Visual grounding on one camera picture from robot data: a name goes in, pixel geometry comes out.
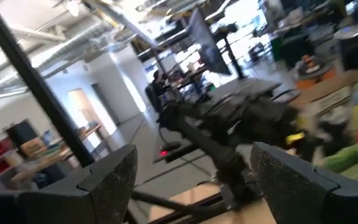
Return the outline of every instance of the desk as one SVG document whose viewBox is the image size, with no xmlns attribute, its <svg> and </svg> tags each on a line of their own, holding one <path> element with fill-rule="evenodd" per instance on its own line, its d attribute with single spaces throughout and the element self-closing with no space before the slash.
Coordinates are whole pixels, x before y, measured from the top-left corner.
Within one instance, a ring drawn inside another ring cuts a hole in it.
<svg viewBox="0 0 358 224">
<path fill-rule="evenodd" d="M 219 192 L 219 187 L 211 184 L 203 184 L 190 189 L 186 192 L 178 194 L 171 198 L 171 200 L 189 205 L 206 199 Z M 154 221 L 160 217 L 164 217 L 172 213 L 171 210 L 153 206 L 150 209 L 149 221 Z M 227 212 L 220 216 L 214 217 L 202 224 L 243 224 L 243 223 L 258 223 L 258 224 L 276 224 L 269 206 L 265 200 L 256 201 L 246 207 L 240 212 Z"/>
<path fill-rule="evenodd" d="M 45 158 L 40 158 L 40 163 L 37 164 L 35 167 L 32 167 L 29 170 L 22 171 L 16 174 L 12 181 L 20 181 L 22 179 L 31 178 L 36 173 L 40 172 L 41 170 L 48 168 L 60 161 L 64 161 L 67 157 L 71 156 L 73 153 L 70 149 L 64 149 L 59 153 L 54 154 L 53 156 L 45 156 Z"/>
<path fill-rule="evenodd" d="M 100 128 L 101 128 L 101 125 L 98 124 L 97 126 L 86 130 L 80 136 L 80 139 L 85 140 L 91 134 L 96 133 L 101 138 L 101 141 L 103 142 L 103 137 L 102 137 L 101 133 L 99 132 Z M 60 138 L 60 139 L 56 139 L 54 141 L 63 141 L 63 139 Z M 109 144 L 105 144 L 105 145 L 106 145 L 106 148 L 108 149 L 108 151 L 112 152 L 112 149 L 110 148 Z M 66 158 L 68 158 L 68 157 L 70 157 L 72 155 L 73 155 L 73 153 L 70 150 L 70 148 L 68 148 L 67 145 L 64 145 L 60 149 L 60 152 L 56 152 L 56 153 L 53 152 L 52 156 L 51 155 L 46 155 L 46 156 L 41 157 L 39 159 L 40 163 L 38 163 L 35 167 L 32 167 L 29 170 L 26 170 L 26 171 L 18 173 L 17 175 L 15 175 L 12 178 L 12 181 L 20 181 L 22 179 L 31 178 L 36 173 L 40 172 L 41 170 L 43 170 L 45 168 L 48 168 L 48 167 L 50 167 L 50 166 L 52 166 L 52 165 L 54 165 L 54 164 L 56 164 L 58 162 L 64 161 Z"/>
<path fill-rule="evenodd" d="M 290 25 L 276 29 L 275 31 L 273 31 L 273 34 L 282 34 L 282 33 L 288 32 L 289 30 L 296 29 L 298 27 L 307 25 L 310 22 L 317 20 L 320 16 L 323 16 L 327 13 L 329 13 L 328 8 L 316 10 L 315 12 L 312 12 L 308 16 L 305 16 L 304 18 L 302 18 L 302 20 L 297 23 L 290 24 Z"/>
<path fill-rule="evenodd" d="M 186 78 L 184 78 L 178 85 L 177 88 L 180 90 L 181 88 L 186 87 L 187 85 L 190 84 L 195 84 L 194 83 L 194 78 L 197 77 L 198 75 L 203 75 L 204 72 L 208 71 L 208 69 L 206 67 L 201 67 L 198 68 L 197 70 L 195 70 L 193 73 L 188 74 L 186 76 Z"/>
</svg>

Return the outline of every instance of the white wall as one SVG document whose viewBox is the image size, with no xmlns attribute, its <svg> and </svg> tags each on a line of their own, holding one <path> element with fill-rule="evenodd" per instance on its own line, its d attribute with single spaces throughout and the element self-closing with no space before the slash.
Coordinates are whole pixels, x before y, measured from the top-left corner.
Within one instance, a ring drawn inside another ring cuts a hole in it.
<svg viewBox="0 0 358 224">
<path fill-rule="evenodd" d="M 92 88 L 96 83 L 90 72 L 85 71 L 85 63 L 80 61 L 67 68 L 68 73 L 60 72 L 49 78 L 47 83 L 57 100 L 62 104 L 71 119 L 77 126 L 82 126 L 85 120 L 81 113 L 76 109 L 68 97 L 68 92 L 81 88 L 87 95 L 92 107 L 101 118 L 108 134 L 111 135 L 116 130 L 116 125 L 104 109 L 97 94 Z M 51 129 L 52 123 L 43 109 L 39 106 L 31 93 L 19 96 L 12 96 L 0 99 L 0 133 L 2 129 L 11 123 L 18 123 L 28 118 L 33 127 L 42 134 Z"/>
<path fill-rule="evenodd" d="M 66 68 L 67 73 L 60 72 L 49 78 L 47 83 L 59 102 L 79 127 L 85 125 L 85 121 L 83 120 L 83 115 L 77 110 L 76 105 L 74 105 L 74 102 L 72 102 L 68 96 L 68 92 L 75 89 L 82 89 L 103 123 L 103 126 L 106 128 L 107 134 L 111 135 L 115 132 L 117 127 L 92 88 L 92 84 L 97 81 L 92 77 L 90 71 L 85 70 L 84 66 L 86 66 L 84 61 L 78 61 Z"/>
<path fill-rule="evenodd" d="M 52 127 L 49 118 L 31 93 L 0 99 L 0 133 L 9 124 L 24 119 L 29 119 L 39 134 Z"/>
<path fill-rule="evenodd" d="M 92 77 L 99 83 L 101 91 L 120 122 L 127 121 L 140 113 L 110 53 L 103 54 L 88 65 Z"/>
<path fill-rule="evenodd" d="M 149 85 L 149 80 L 147 79 L 145 67 L 137 58 L 137 54 L 135 53 L 132 45 L 129 44 L 122 51 L 113 53 L 112 58 L 121 75 L 125 75 L 131 80 L 140 97 L 142 98 L 142 101 L 146 105 L 149 105 L 149 98 L 145 93 L 145 89 Z"/>
</svg>

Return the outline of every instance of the workshop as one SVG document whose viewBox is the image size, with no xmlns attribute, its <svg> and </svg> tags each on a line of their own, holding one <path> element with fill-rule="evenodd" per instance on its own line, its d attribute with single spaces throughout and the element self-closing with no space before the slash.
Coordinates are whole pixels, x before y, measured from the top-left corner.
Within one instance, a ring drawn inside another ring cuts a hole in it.
<svg viewBox="0 0 358 224">
<path fill-rule="evenodd" d="M 358 0 L 0 0 L 0 223 L 358 223 Z"/>
</svg>

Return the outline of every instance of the black cable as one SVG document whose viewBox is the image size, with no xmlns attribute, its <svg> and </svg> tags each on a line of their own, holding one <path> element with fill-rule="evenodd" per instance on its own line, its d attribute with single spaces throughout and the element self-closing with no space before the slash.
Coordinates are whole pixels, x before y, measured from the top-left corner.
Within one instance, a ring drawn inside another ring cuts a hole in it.
<svg viewBox="0 0 358 224">
<path fill-rule="evenodd" d="M 277 100 L 278 98 L 280 98 L 281 96 L 286 95 L 287 93 L 291 93 L 292 91 L 296 91 L 296 90 L 294 90 L 294 89 L 285 90 L 285 91 L 279 93 L 277 96 L 274 96 L 274 97 L 271 98 L 270 100 L 271 100 L 271 101 L 275 101 L 275 100 Z"/>
<path fill-rule="evenodd" d="M 161 124 L 158 126 L 158 135 L 160 136 L 161 140 L 165 143 L 168 144 L 168 141 L 164 138 L 164 136 L 162 135 L 161 129 L 163 127 L 161 126 Z"/>
</svg>

